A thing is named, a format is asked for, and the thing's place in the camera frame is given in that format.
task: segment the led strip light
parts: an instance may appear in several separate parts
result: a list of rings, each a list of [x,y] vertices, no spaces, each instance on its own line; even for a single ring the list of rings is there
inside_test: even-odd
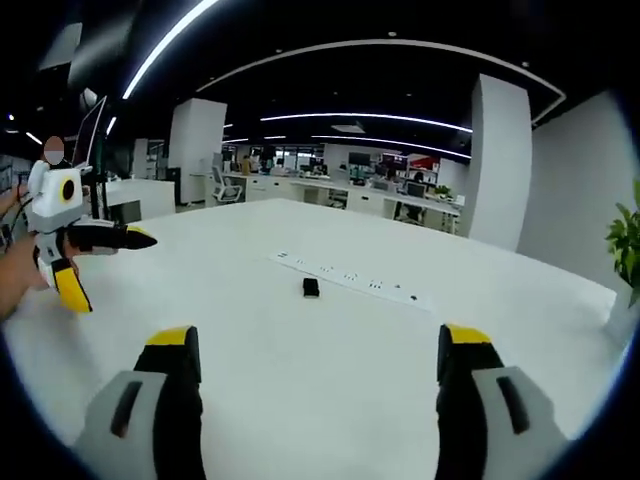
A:
[[[473,133],[473,130],[459,125],[450,123],[436,122],[434,120],[426,120],[424,118],[400,117],[398,115],[383,115],[377,113],[301,113],[297,115],[281,115],[279,117],[264,117],[261,122],[272,122],[274,120],[289,120],[292,118],[309,118],[309,117],[363,117],[363,118],[384,118],[387,120],[402,120],[406,122],[426,123],[428,125],[436,125],[438,127],[452,128],[461,132]]]
[[[398,142],[395,140],[384,140],[381,138],[366,138],[366,137],[341,137],[337,135],[312,135],[311,138],[335,138],[340,140],[358,140],[362,142],[381,142],[390,143],[392,145],[404,145],[406,147],[423,148],[426,150],[433,150],[436,152],[447,153],[449,155],[455,155],[456,157],[471,158],[470,155],[464,155],[462,153],[452,152],[450,150],[443,150],[442,148],[429,147],[427,145],[418,145],[416,143]]]

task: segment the white cabinet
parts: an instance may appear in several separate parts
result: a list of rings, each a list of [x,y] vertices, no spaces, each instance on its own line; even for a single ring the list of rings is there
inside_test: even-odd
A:
[[[270,198],[296,199],[296,192],[288,178],[281,177],[249,177],[246,190],[247,202],[268,200]]]
[[[384,215],[384,197],[376,193],[350,191],[347,210],[381,217]]]
[[[247,202],[256,202],[258,200],[266,200],[267,182],[262,177],[248,177],[247,178],[247,190],[245,192],[245,199]]]
[[[296,192],[288,178],[272,177],[267,180],[267,185],[269,198],[297,199]]]

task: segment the small black device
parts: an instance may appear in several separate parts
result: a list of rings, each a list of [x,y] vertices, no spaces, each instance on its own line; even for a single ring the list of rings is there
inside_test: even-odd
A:
[[[302,290],[305,297],[319,297],[320,289],[318,288],[318,280],[315,278],[305,278],[302,281]]]

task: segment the yellow robot part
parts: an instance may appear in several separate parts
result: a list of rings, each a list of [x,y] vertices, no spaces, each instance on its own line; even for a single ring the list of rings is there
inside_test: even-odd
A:
[[[54,273],[56,287],[62,304],[77,313],[93,311],[87,294],[84,292],[80,280],[73,268],[68,267]]]
[[[451,341],[456,343],[491,343],[491,339],[480,330],[469,327],[460,327],[451,323],[445,326],[451,332]]]
[[[184,345],[190,328],[191,325],[162,330],[147,340],[147,345]]]

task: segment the potted plant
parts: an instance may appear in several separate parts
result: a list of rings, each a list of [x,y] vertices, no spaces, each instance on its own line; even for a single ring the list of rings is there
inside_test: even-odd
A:
[[[613,268],[627,284],[626,288],[618,291],[607,324],[610,333],[623,344],[631,338],[640,315],[640,308],[637,308],[640,306],[637,304],[640,299],[640,180],[633,182],[633,193],[635,211],[616,203],[622,218],[616,218],[609,225],[606,237],[609,253],[613,255]]]

